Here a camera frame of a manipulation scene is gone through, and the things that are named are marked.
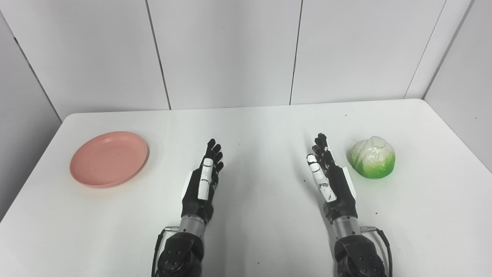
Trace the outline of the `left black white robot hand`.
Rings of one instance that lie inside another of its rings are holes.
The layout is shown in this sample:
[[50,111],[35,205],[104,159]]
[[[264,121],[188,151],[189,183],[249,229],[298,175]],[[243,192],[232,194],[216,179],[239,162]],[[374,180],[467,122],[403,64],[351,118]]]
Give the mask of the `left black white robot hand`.
[[213,199],[219,173],[224,167],[222,158],[221,145],[212,138],[207,143],[199,168],[191,173],[182,199],[181,216],[194,215],[200,217],[205,224],[209,223],[214,214]]

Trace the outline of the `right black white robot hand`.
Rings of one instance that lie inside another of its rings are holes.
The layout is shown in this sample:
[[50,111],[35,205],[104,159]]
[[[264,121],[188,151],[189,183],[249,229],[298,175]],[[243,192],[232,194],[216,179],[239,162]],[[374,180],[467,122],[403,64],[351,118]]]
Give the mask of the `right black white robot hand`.
[[357,219],[356,200],[350,190],[349,175],[335,162],[325,134],[318,133],[314,143],[313,153],[306,156],[306,162],[325,200],[325,217],[331,224],[337,219]]

